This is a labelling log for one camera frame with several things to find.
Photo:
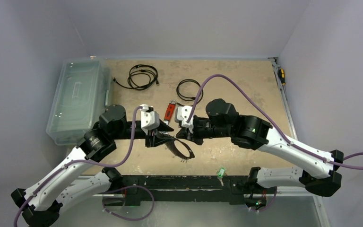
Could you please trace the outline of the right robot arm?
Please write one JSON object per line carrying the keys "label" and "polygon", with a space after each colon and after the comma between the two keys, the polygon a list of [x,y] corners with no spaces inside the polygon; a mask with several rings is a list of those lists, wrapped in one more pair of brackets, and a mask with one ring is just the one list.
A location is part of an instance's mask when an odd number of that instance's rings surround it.
{"label": "right robot arm", "polygon": [[204,139],[227,138],[245,149],[258,150],[282,158],[293,167],[253,167],[242,187],[253,193],[265,189],[291,186],[330,197],[341,187],[342,175],[338,166],[329,161],[343,162],[344,154],[339,150],[322,151],[305,145],[279,132],[271,123],[253,116],[239,114],[234,105],[223,99],[215,99],[206,106],[207,117],[189,119],[191,106],[180,106],[175,121],[180,127],[176,138],[202,145]]}

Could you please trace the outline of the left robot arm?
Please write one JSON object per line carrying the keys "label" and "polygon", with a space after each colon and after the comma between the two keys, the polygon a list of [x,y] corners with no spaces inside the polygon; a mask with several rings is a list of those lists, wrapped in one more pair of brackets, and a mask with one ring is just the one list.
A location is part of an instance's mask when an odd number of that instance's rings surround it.
{"label": "left robot arm", "polygon": [[131,121],[122,105],[108,106],[51,172],[11,193],[18,206],[13,226],[22,218],[30,227],[48,227],[84,196],[119,192],[122,180],[116,177],[116,169],[128,161],[134,141],[143,139],[146,147],[157,147],[171,140],[172,131],[150,105],[137,106]]}

